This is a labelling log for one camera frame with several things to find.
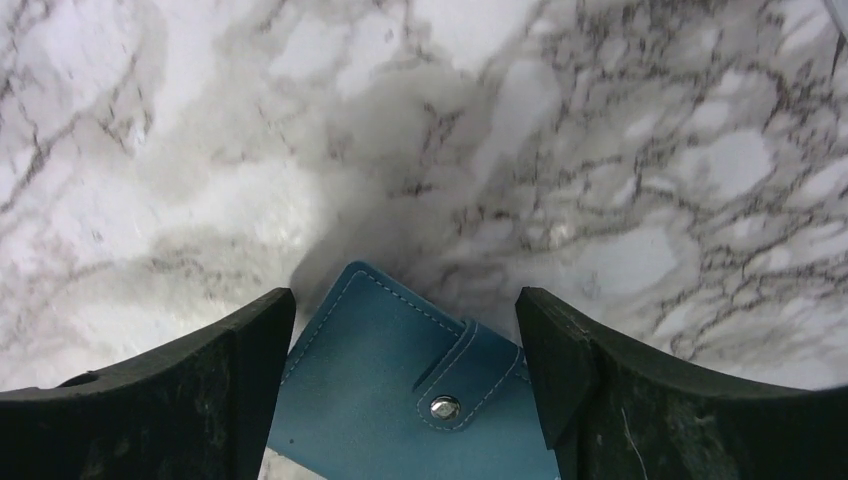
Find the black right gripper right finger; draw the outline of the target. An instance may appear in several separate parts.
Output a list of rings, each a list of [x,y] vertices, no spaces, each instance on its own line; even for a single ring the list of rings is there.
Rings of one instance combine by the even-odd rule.
[[[515,304],[547,447],[566,479],[843,479],[847,390],[683,361],[550,292]]]

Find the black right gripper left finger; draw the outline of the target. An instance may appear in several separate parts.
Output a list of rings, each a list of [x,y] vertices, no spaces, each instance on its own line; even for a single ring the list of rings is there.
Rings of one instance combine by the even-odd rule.
[[[276,288],[191,334],[1,396],[5,479],[254,479],[296,315]]]

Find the blue leather card holder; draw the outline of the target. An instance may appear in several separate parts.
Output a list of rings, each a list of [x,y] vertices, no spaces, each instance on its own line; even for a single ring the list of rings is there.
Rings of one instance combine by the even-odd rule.
[[[268,446],[327,479],[560,475],[523,350],[362,262],[291,349]]]

